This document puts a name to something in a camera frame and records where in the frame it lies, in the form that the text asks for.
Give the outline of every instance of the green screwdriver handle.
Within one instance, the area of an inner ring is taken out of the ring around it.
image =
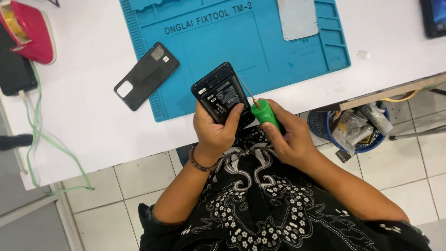
[[[258,100],[258,102],[260,104],[260,107],[256,107],[255,105],[253,105],[251,107],[251,113],[257,118],[260,124],[263,124],[265,122],[270,122],[271,124],[275,125],[277,129],[279,129],[282,135],[284,135],[285,129],[283,128],[282,124],[277,120],[268,102],[266,100]]]

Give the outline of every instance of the person's right hand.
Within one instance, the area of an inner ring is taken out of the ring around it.
[[[307,122],[283,109],[275,101],[266,101],[286,130],[286,134],[282,136],[275,125],[269,122],[262,124],[262,129],[274,145],[277,157],[290,166],[303,168],[307,160],[319,153],[313,145]]]

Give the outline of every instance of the green cable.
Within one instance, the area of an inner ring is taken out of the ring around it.
[[[31,67],[33,68],[33,71],[34,71],[34,76],[36,77],[37,92],[39,94],[39,98],[38,98],[37,103],[36,103],[36,108],[34,110],[34,121],[33,122],[31,122],[31,118],[29,117],[28,102],[27,102],[26,99],[24,99],[24,103],[25,103],[25,106],[26,106],[26,115],[28,117],[28,123],[32,127],[32,129],[33,129],[33,142],[31,144],[31,146],[29,147],[28,152],[26,153],[26,162],[28,164],[29,174],[31,175],[31,180],[33,182],[33,185],[36,188],[40,187],[39,184],[37,184],[36,178],[34,176],[34,171],[31,168],[31,162],[29,160],[29,153],[33,149],[34,145],[36,144],[37,136],[40,136],[44,140],[46,140],[48,143],[53,145],[55,148],[59,149],[60,151],[64,152],[65,154],[69,155],[70,157],[72,157],[76,161],[76,164],[78,165],[79,170],[81,171],[82,176],[84,177],[85,183],[86,183],[86,186],[75,186],[75,187],[71,187],[71,188],[67,188],[67,189],[60,189],[60,190],[53,191],[53,192],[50,192],[50,193],[47,193],[47,194],[57,194],[57,193],[60,193],[60,192],[68,192],[68,191],[75,190],[75,189],[78,189],[78,188],[86,188],[86,189],[88,189],[90,191],[94,191],[95,189],[91,187],[90,181],[88,180],[88,177],[87,177],[87,174],[83,170],[83,168],[82,168],[78,158],[76,158],[76,156],[73,153],[71,153],[69,150],[63,148],[62,146],[57,144],[54,140],[50,139],[48,136],[43,134],[42,133],[42,126],[40,127],[39,130],[37,130],[37,124],[38,124],[38,121],[39,121],[38,116],[39,116],[39,110],[40,110],[40,101],[41,101],[41,98],[42,98],[42,90],[41,90],[41,87],[40,87],[39,75],[37,74],[37,70],[36,70],[36,67],[34,66],[34,62],[31,61],[31,60],[30,60],[30,62],[31,62]]]

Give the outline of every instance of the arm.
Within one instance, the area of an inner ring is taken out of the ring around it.
[[[282,136],[271,123],[262,128],[278,158],[304,172],[362,220],[409,221],[404,211],[369,183],[343,170],[313,145],[306,121],[268,100],[286,130]]]
[[[194,151],[194,159],[198,164],[212,167],[223,152],[234,144],[243,107],[244,104],[236,105],[229,114],[226,124],[221,125],[214,124],[212,117],[198,101],[196,102],[194,128],[198,136],[198,145]],[[155,203],[154,216],[168,224],[184,223],[194,210],[208,176],[208,172],[196,169],[188,161]]]

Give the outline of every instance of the brass screwdriver tip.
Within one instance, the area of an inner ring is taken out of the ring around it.
[[[254,104],[256,105],[257,108],[260,108],[260,104],[259,101],[257,101],[257,99],[253,99]]]

